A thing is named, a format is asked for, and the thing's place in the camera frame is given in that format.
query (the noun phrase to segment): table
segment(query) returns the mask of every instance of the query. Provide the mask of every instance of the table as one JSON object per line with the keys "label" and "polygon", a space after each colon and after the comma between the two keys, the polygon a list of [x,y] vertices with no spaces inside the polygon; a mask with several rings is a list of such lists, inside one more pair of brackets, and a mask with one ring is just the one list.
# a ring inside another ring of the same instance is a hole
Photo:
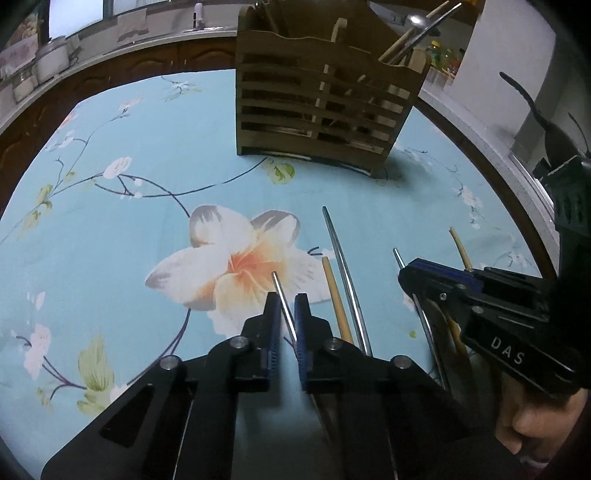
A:
{"label": "table", "polygon": [[[14,191],[0,220],[0,435],[33,477],[156,359],[237,334],[262,312],[272,270],[338,332],[323,205],[380,358],[431,370],[393,247],[463,268],[453,225],[476,268],[538,275],[491,187],[418,111],[375,180],[237,156],[234,81],[233,70],[182,73],[89,98]],[[331,478],[287,342],[281,356],[278,391],[241,398],[233,476]]]}

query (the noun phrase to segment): bamboo stick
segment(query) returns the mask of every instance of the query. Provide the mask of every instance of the bamboo stick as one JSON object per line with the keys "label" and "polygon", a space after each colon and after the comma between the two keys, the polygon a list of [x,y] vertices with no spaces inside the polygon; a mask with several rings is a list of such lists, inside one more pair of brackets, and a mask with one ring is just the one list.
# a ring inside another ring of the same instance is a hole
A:
{"label": "bamboo stick", "polygon": [[349,322],[347,321],[347,314],[345,313],[343,301],[340,298],[339,288],[336,285],[335,274],[333,274],[328,257],[322,257],[322,267],[324,268],[326,282],[329,285],[330,298],[332,299],[333,308],[335,309],[340,337],[345,342],[353,343],[353,336],[351,335],[351,329],[349,328]]}

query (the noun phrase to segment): countertop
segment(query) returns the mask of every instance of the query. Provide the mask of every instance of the countertop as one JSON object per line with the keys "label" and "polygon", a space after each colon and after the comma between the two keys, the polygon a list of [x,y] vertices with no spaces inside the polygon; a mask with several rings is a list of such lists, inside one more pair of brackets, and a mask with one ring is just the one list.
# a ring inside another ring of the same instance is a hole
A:
{"label": "countertop", "polygon": [[[31,105],[37,98],[51,89],[56,83],[75,73],[126,53],[168,43],[193,40],[197,38],[234,37],[235,27],[213,27],[200,31],[185,31],[177,34],[160,35],[145,40],[135,40],[116,49],[82,61],[52,80],[37,88],[22,102],[18,103],[5,118],[0,120],[0,135],[8,125]],[[445,94],[443,90],[425,82],[420,98],[448,119],[497,169],[513,193],[523,205],[535,225],[554,265],[558,269],[558,233],[554,229],[553,205],[544,189],[531,177],[525,167],[515,158],[509,147],[491,133],[487,127],[460,103]]]}

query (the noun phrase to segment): metal chopstick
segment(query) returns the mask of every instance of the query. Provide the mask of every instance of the metal chopstick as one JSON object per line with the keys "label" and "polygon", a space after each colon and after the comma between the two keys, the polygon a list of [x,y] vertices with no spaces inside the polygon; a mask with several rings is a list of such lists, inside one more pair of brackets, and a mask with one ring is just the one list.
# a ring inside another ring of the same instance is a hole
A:
{"label": "metal chopstick", "polygon": [[[394,253],[394,257],[396,258],[396,262],[398,263],[398,266],[400,267],[400,269],[403,269],[405,267],[405,264],[404,264],[404,261],[402,260],[402,257],[400,256],[400,253],[398,253],[398,249],[394,248],[394,249],[392,249],[392,252]],[[445,391],[450,392],[451,388],[449,385],[449,380],[447,378],[447,372],[445,371],[445,367],[443,366],[443,360],[441,359],[439,349],[435,345],[435,340],[433,338],[433,330],[431,329],[431,323],[427,319],[427,316],[425,315],[425,312],[421,308],[421,304],[418,301],[418,297],[414,293],[413,293],[413,302],[414,302],[415,307],[417,308],[418,317],[421,319],[421,325],[423,326],[423,331],[425,332],[425,337],[427,337],[427,343],[429,344],[429,350],[431,350],[431,355],[433,356],[433,358],[435,360],[435,365],[436,365],[437,370],[439,372],[439,378],[441,378],[441,386],[443,387],[443,389]]]}
{"label": "metal chopstick", "polygon": [[333,244],[336,261],[339,265],[340,276],[343,279],[343,284],[345,285],[345,293],[347,295],[347,301],[349,303],[351,315],[353,316],[353,320],[355,322],[355,331],[357,332],[359,347],[361,348],[361,351],[365,353],[365,355],[373,356],[371,345],[369,344],[369,336],[367,329],[365,328],[365,321],[363,319],[363,314],[361,313],[361,306],[359,305],[359,299],[357,298],[357,293],[355,291],[355,287],[353,286],[353,280],[351,279],[349,267],[347,267],[347,262],[345,261],[345,256],[343,255],[343,249],[340,247],[339,238],[336,236],[335,227],[332,223],[332,220],[330,219],[328,209],[326,207],[322,207],[322,213],[324,214],[324,220],[326,221],[326,226],[329,230],[330,241]]}
{"label": "metal chopstick", "polygon": [[287,329],[290,333],[291,344],[295,347],[297,343],[296,323],[294,321],[293,315],[291,314],[290,306],[287,303],[287,298],[285,297],[285,292],[281,287],[281,282],[279,281],[277,272],[273,272],[271,275],[273,277],[275,291],[279,295],[279,300],[281,301],[281,310],[283,310],[283,317],[285,318],[285,323],[287,324]]}

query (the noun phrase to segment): wooden slat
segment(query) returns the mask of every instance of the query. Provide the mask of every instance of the wooden slat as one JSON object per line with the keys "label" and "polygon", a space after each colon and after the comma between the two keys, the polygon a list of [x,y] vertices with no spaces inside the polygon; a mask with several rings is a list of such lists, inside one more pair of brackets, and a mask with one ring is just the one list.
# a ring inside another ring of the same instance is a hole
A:
{"label": "wooden slat", "polygon": [[399,113],[393,112],[392,110],[387,110],[380,107],[379,105],[362,102],[361,100],[356,100],[351,97],[341,97],[325,92],[314,92],[296,85],[286,85],[285,83],[237,81],[236,90],[262,90],[264,92],[287,93],[290,95],[308,97],[310,98],[311,102],[316,98],[322,98],[323,100],[328,100],[329,102],[346,105],[350,107],[350,110],[374,113],[375,115],[382,115],[395,121],[398,121],[400,118]]}
{"label": "wooden slat", "polygon": [[[346,28],[347,20],[345,18],[339,18],[336,21],[335,26],[333,27],[332,35],[330,36],[330,41],[334,43],[343,43],[345,40]],[[319,90],[321,92],[330,93],[330,90],[332,89],[332,79],[335,77],[336,71],[337,67],[330,65],[328,63],[324,65],[322,73],[328,75],[331,81],[329,82],[327,80],[326,82],[320,82]],[[316,107],[319,107],[321,110],[325,110],[326,100],[323,100],[322,98],[317,98]],[[322,119],[323,117],[321,115],[314,115],[312,117],[312,123],[320,125],[322,123]],[[318,138],[318,133],[318,131],[311,130],[310,136],[312,138]]]}
{"label": "wooden slat", "polygon": [[314,140],[309,137],[298,137],[296,135],[282,134],[279,132],[254,132],[243,130],[239,149],[259,148],[267,151],[282,151],[308,157],[338,158],[340,162],[354,165],[371,171],[384,164],[384,158],[389,154],[371,153],[358,148],[351,148],[348,145],[331,144],[321,140]]}
{"label": "wooden slat", "polygon": [[284,38],[273,32],[244,31],[238,36],[236,52],[295,57],[321,64],[330,59],[337,67],[359,72],[356,78],[365,74],[367,78],[392,83],[409,92],[420,90],[423,84],[419,72],[404,66],[386,65],[363,50],[319,38]]}
{"label": "wooden slat", "polygon": [[363,98],[374,97],[379,100],[387,100],[388,102],[396,103],[404,107],[408,102],[406,99],[381,90],[371,85],[364,83],[352,83],[346,80],[341,80],[335,77],[329,77],[323,72],[317,72],[315,70],[303,69],[299,67],[291,67],[287,65],[277,65],[272,63],[240,63],[236,65],[237,74],[243,72],[256,72],[256,73],[276,73],[278,75],[286,75],[297,77],[302,80],[311,79],[317,82],[326,82],[330,79],[331,84],[338,85],[344,89],[353,89],[354,92],[361,94]]}
{"label": "wooden slat", "polygon": [[242,114],[236,113],[236,118],[239,122],[251,122],[254,124],[263,125],[277,125],[279,127],[297,128],[303,131],[313,131],[341,137],[347,141],[357,141],[368,145],[376,145],[380,148],[390,149],[391,144],[388,141],[380,140],[372,135],[362,134],[359,132],[344,130],[342,128],[328,127],[325,125],[315,124],[308,120],[299,118],[288,118],[284,116],[271,115],[256,115],[256,114]]}
{"label": "wooden slat", "polygon": [[321,110],[314,105],[304,105],[302,103],[295,102],[279,102],[274,100],[259,100],[255,98],[240,99],[237,101],[236,104],[237,107],[257,106],[261,108],[270,108],[272,110],[282,110],[286,112],[306,113],[309,115],[322,115],[325,118],[339,120],[341,122],[351,124],[351,126],[355,127],[369,128],[371,130],[383,132],[386,135],[392,135],[395,131],[397,131],[394,125],[386,125],[377,122],[372,122],[371,120],[363,118],[362,116],[356,116],[354,118],[351,118],[347,115],[343,115],[342,113]]}

